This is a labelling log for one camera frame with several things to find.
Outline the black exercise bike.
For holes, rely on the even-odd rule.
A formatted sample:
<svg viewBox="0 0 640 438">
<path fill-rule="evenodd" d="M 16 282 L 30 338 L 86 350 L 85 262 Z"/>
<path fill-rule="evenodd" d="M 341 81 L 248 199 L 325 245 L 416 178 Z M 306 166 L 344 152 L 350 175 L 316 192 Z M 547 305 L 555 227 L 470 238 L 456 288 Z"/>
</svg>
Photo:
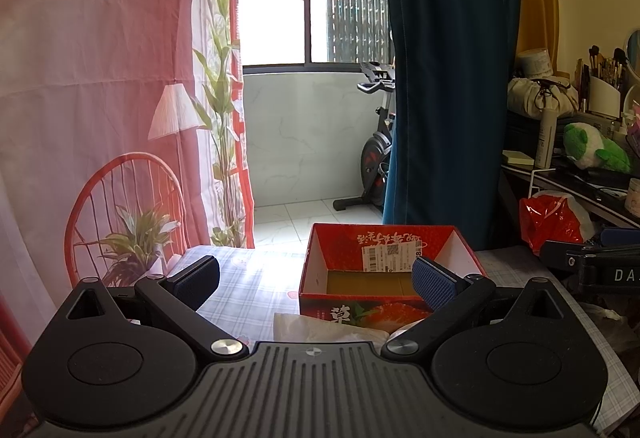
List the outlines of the black exercise bike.
<svg viewBox="0 0 640 438">
<path fill-rule="evenodd" d="M 375 110 L 378 116 L 376 131 L 370 135 L 363 146 L 360 156 L 360 177 L 363 191 L 354 198 L 339 198 L 333 201 L 338 212 L 357 205 L 372 205 L 380 212 L 384 208 L 386 179 L 392 150 L 392 130 L 395 114 L 390 110 L 395 93 L 395 70 L 389 64 L 378 61 L 361 62 L 361 72 L 367 81 L 359 83 L 357 88 L 364 94 L 382 91 L 382 104 Z"/>
</svg>

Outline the dark teal curtain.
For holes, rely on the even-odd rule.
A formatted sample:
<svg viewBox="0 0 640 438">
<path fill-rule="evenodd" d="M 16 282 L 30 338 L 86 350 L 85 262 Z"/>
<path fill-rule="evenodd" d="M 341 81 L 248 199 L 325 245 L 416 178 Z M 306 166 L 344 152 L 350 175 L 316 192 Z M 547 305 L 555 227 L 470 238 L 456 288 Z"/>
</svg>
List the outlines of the dark teal curtain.
<svg viewBox="0 0 640 438">
<path fill-rule="evenodd" d="M 383 219 L 489 231 L 521 0 L 388 0 L 396 120 Z"/>
</svg>

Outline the beige drawstring bag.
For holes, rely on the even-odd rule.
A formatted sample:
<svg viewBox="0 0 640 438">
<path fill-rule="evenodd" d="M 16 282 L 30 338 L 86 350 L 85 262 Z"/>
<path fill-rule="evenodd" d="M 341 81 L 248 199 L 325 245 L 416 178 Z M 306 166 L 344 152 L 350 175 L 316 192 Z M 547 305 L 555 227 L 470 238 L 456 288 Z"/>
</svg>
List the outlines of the beige drawstring bag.
<svg viewBox="0 0 640 438">
<path fill-rule="evenodd" d="M 508 86 L 506 106 L 521 116 L 540 120 L 544 110 L 572 116 L 579 109 L 577 90 L 563 77 L 515 77 Z"/>
</svg>

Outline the white cloth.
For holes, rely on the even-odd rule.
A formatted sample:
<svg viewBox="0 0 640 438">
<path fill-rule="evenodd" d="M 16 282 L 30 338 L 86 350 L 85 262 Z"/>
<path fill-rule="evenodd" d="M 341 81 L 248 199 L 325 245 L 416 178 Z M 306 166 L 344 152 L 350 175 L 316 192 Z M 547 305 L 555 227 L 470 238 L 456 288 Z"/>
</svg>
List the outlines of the white cloth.
<svg viewBox="0 0 640 438">
<path fill-rule="evenodd" d="M 291 343 L 372 342 L 382 346 L 390 337 L 385 331 L 360 328 L 299 316 L 298 314 L 273 315 L 273 340 Z"/>
</svg>

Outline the white makeup brush holder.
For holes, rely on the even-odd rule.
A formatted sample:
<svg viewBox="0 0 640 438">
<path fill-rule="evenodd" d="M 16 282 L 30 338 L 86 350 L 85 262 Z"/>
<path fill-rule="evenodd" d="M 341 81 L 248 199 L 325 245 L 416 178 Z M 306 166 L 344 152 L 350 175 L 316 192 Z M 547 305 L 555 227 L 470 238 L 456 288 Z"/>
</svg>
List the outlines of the white makeup brush holder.
<svg viewBox="0 0 640 438">
<path fill-rule="evenodd" d="M 588 111 L 608 118 L 619 118 L 620 92 L 604 80 L 591 76 Z"/>
</svg>

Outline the red plastic bag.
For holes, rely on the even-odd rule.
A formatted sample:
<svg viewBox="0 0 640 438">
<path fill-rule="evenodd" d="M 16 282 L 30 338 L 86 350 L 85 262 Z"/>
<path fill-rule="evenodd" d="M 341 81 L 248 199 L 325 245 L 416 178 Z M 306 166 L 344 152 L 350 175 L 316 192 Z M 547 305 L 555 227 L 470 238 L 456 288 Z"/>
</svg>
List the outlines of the red plastic bag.
<svg viewBox="0 0 640 438">
<path fill-rule="evenodd" d="M 518 219 L 521 237 L 536 256 L 548 241 L 580 244 L 597 233 L 588 212 L 566 192 L 539 191 L 521 198 Z"/>
</svg>

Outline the round vanity mirror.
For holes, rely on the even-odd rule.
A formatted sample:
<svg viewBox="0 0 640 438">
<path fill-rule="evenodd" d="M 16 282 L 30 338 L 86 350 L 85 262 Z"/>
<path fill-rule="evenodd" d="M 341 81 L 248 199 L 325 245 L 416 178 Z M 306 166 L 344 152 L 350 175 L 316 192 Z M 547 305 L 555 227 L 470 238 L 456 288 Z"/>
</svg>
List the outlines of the round vanity mirror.
<svg viewBox="0 0 640 438">
<path fill-rule="evenodd" d="M 640 30 L 636 28 L 626 41 L 627 68 L 629 72 L 640 80 Z"/>
</svg>

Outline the green white plush toy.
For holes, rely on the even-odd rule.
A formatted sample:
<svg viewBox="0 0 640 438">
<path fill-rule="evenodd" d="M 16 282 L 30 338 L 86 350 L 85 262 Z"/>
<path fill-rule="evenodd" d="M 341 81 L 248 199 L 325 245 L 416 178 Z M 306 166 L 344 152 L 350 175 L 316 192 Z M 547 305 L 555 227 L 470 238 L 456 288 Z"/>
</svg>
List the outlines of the green white plush toy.
<svg viewBox="0 0 640 438">
<path fill-rule="evenodd" d="M 580 169 L 603 168 L 631 173 L 628 154 L 590 124 L 567 124 L 563 129 L 563 144 L 566 156 Z"/>
</svg>

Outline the white spray bottle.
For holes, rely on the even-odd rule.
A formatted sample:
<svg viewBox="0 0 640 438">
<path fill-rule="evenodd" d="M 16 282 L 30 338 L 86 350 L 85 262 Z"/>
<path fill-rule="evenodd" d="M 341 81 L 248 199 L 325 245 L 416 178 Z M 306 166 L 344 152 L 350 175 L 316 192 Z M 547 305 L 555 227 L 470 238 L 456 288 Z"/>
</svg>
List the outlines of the white spray bottle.
<svg viewBox="0 0 640 438">
<path fill-rule="evenodd" d="M 550 108 L 542 110 L 538 135 L 538 146 L 534 166 L 536 168 L 549 168 L 552 160 L 555 139 L 556 121 L 558 112 Z"/>
</svg>

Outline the pink printed backdrop curtain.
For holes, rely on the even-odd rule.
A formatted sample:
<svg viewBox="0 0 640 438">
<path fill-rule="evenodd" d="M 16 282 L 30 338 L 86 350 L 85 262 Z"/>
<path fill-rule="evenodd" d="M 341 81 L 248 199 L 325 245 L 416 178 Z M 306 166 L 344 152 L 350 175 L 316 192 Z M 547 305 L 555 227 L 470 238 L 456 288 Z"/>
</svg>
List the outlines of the pink printed backdrop curtain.
<svg viewBox="0 0 640 438">
<path fill-rule="evenodd" d="M 33 343 L 72 287 L 67 221 L 113 158 L 177 175 L 190 245 L 248 247 L 238 0 L 1 0 L 1 301 Z"/>
</svg>

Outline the red strawberry cardboard box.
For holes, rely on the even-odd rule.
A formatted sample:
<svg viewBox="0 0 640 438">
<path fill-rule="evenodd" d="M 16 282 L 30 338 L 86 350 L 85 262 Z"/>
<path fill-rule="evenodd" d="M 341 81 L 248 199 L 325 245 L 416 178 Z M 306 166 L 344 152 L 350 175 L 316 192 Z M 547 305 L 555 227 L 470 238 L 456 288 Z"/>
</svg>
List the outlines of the red strawberry cardboard box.
<svg viewBox="0 0 640 438">
<path fill-rule="evenodd" d="M 453 226 L 314 224 L 298 288 L 299 313 L 388 334 L 432 312 L 412 287 L 423 257 L 458 276 L 484 274 Z"/>
</svg>

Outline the window with black frame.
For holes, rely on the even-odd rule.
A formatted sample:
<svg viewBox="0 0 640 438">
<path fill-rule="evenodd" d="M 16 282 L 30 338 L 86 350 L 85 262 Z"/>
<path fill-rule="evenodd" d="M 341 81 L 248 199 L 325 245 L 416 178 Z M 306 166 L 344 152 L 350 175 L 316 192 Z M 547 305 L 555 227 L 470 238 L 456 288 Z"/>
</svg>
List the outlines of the window with black frame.
<svg viewBox="0 0 640 438">
<path fill-rule="evenodd" d="M 239 28 L 250 74 L 357 73 L 394 56 L 387 0 L 239 0 Z"/>
</svg>

